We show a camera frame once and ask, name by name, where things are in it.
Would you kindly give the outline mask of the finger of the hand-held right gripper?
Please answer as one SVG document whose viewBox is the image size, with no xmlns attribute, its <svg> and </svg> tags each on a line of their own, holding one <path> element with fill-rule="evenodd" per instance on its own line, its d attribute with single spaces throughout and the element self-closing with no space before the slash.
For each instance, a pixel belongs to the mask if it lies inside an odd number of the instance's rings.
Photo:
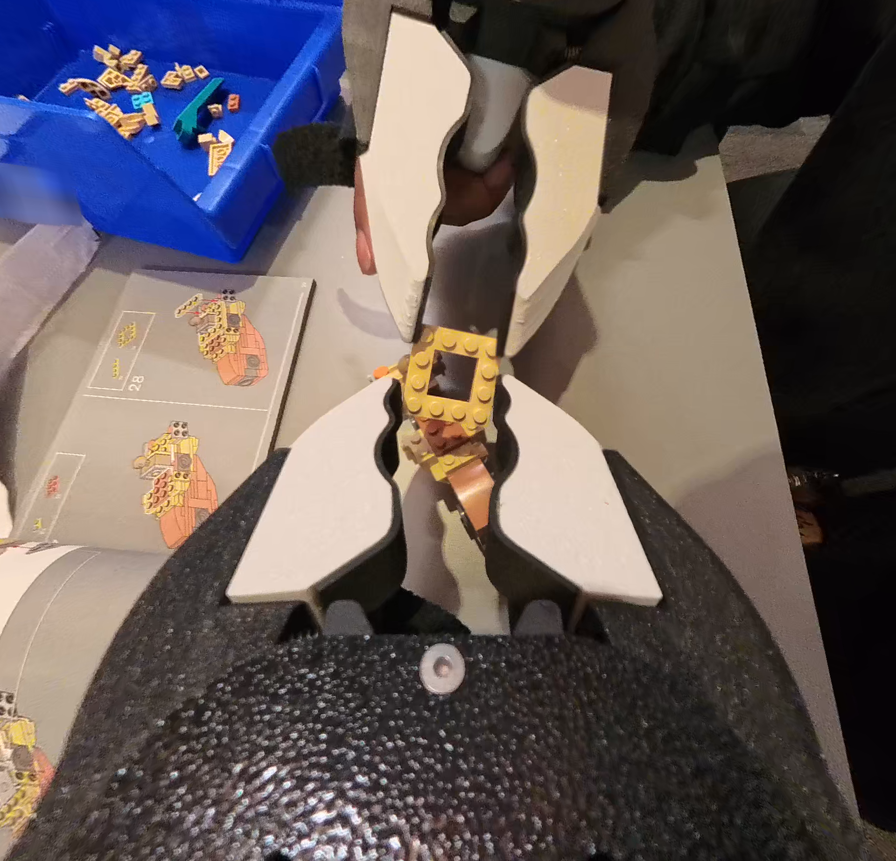
<svg viewBox="0 0 896 861">
<path fill-rule="evenodd" d="M 449 37 L 416 17 L 391 15 L 360 173 L 376 274 L 405 342 L 420 332 L 445 153 L 468 116 L 470 88 L 467 63 Z"/>
<path fill-rule="evenodd" d="M 528 94 L 521 132 L 534 172 L 519 219 L 523 258 L 504 354 L 533 338 L 563 293 L 599 218 L 612 76 L 581 66 Z"/>
</svg>

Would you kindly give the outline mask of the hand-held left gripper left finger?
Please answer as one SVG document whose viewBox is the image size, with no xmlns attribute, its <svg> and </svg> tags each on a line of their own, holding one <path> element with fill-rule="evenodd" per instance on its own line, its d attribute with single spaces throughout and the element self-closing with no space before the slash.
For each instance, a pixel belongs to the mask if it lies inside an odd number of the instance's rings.
<svg viewBox="0 0 896 861">
<path fill-rule="evenodd" d="M 379 379 L 292 443 L 230 579 L 231 603 L 378 608 L 398 591 L 407 571 L 393 478 L 401 414 L 399 383 Z"/>
</svg>

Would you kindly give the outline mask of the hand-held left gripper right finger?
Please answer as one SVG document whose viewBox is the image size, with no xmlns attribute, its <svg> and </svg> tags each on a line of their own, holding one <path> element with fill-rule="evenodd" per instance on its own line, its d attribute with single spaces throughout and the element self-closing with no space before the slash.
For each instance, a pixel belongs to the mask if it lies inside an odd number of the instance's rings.
<svg viewBox="0 0 896 861">
<path fill-rule="evenodd" d="M 662 590 L 599 441 L 510 375 L 494 422 L 487 575 L 506 603 L 657 606 Z"/>
</svg>

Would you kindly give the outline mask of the blue plastic bin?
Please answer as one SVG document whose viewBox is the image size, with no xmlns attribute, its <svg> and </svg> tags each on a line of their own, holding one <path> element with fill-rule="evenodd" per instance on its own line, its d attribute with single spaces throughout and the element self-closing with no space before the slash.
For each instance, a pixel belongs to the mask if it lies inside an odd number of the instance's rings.
<svg viewBox="0 0 896 861">
<path fill-rule="evenodd" d="M 344 70 L 342 0 L 2 0 L 2 216 L 96 229 L 239 262 L 283 190 L 274 139 L 323 120 Z M 210 176 L 184 148 L 177 117 L 207 80 L 153 89 L 160 127 L 124 138 L 68 79 L 103 71 L 93 48 L 142 53 L 162 80 L 205 66 L 240 108 L 222 127 L 234 148 Z"/>
</svg>

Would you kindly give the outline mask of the orange and tan brick model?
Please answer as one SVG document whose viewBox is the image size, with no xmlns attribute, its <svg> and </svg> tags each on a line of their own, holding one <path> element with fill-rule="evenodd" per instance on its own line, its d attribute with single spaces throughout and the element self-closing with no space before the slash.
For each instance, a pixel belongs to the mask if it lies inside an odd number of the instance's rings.
<svg viewBox="0 0 896 861">
<path fill-rule="evenodd" d="M 403 455 L 426 471 L 438 484 L 451 490 L 465 531 L 481 551 L 486 548 L 494 476 L 488 468 L 485 432 L 467 435 L 458 423 L 411 417 L 412 430 L 399 432 Z"/>
</svg>

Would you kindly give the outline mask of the tan square frame brick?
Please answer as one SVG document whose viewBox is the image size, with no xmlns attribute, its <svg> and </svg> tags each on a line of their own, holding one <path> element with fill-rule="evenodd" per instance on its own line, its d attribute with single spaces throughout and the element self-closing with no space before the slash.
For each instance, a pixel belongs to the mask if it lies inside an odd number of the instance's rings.
<svg viewBox="0 0 896 861">
<path fill-rule="evenodd" d="M 466 434 L 483 430 L 494 406 L 499 363 L 497 340 L 426 326 L 403 379 L 406 411 L 459 425 Z"/>
</svg>

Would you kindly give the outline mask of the grey desk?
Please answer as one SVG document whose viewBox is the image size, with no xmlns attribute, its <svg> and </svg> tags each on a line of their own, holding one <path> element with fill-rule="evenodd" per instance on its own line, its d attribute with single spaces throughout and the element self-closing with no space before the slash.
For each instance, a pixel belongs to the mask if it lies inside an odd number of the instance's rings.
<svg viewBox="0 0 896 861">
<path fill-rule="evenodd" d="M 642 156 L 517 359 L 607 450 L 660 586 L 579 632 L 282 635 L 229 606 L 286 459 L 175 553 L 93 548 L 37 652 L 76 675 L 56 782 L 8 859 L 861 859 L 735 230 Z"/>
</svg>

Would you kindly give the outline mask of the person's right hand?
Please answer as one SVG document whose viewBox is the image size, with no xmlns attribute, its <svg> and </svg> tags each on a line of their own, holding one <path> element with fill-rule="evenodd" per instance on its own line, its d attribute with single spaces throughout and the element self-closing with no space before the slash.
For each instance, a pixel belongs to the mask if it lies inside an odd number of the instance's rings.
<svg viewBox="0 0 896 861">
<path fill-rule="evenodd" d="M 498 208 L 514 183 L 512 152 L 504 151 L 482 173 L 469 171 L 457 163 L 447 163 L 443 171 L 446 200 L 442 221 L 448 226 L 465 226 L 488 217 Z M 360 161 L 354 172 L 354 222 L 356 255 L 364 275 L 376 273 L 370 222 L 364 194 Z"/>
</svg>

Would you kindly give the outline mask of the teal brick separator tool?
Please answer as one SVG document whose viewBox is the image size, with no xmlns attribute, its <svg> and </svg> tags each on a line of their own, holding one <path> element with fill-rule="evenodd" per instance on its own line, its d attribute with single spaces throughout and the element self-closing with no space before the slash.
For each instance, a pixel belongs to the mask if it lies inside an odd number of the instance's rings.
<svg viewBox="0 0 896 861">
<path fill-rule="evenodd" d="M 173 131 L 181 148 L 197 147 L 199 136 L 207 131 L 213 119 L 209 106 L 218 105 L 224 82 L 223 78 L 212 78 L 176 117 Z"/>
</svg>

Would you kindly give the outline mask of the grey instruction booklet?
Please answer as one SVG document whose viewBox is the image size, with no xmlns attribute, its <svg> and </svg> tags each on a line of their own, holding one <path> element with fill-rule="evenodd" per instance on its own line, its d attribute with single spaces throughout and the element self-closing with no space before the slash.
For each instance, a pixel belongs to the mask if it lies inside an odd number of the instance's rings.
<svg viewBox="0 0 896 861">
<path fill-rule="evenodd" d="M 2 858 L 136 599 L 273 447 L 314 291 L 129 276 L 2 544 Z"/>
</svg>

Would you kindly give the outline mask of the pile of loose tan bricks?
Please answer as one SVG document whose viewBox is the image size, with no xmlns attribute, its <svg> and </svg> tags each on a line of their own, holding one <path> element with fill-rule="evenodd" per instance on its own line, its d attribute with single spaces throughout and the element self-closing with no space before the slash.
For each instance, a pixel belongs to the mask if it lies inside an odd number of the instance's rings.
<svg viewBox="0 0 896 861">
<path fill-rule="evenodd" d="M 242 94 L 231 81 L 216 76 L 203 64 L 174 62 L 157 76 L 151 62 L 138 48 L 122 49 L 114 44 L 94 45 L 91 58 L 100 67 L 93 77 L 70 76 L 58 84 L 58 91 L 66 98 L 78 96 L 84 106 L 104 120 L 127 141 L 146 133 L 159 138 L 167 127 L 175 147 L 184 153 L 202 154 L 208 177 L 216 176 L 231 156 L 236 138 L 231 128 L 223 126 L 226 118 L 241 114 Z M 212 120 L 207 131 L 198 138 L 193 149 L 181 148 L 173 131 L 176 117 L 212 78 L 223 78 L 223 93 L 218 105 L 210 105 Z M 151 92 L 154 105 L 141 111 L 133 109 L 131 97 L 135 93 Z"/>
</svg>

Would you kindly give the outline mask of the person's dark clothing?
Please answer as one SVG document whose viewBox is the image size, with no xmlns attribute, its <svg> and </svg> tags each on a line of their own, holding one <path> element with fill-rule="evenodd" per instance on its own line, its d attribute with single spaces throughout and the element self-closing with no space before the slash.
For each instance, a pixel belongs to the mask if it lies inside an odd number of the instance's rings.
<svg viewBox="0 0 896 861">
<path fill-rule="evenodd" d="M 895 816 L 895 44 L 860 71 L 745 271 L 860 815 Z"/>
</svg>

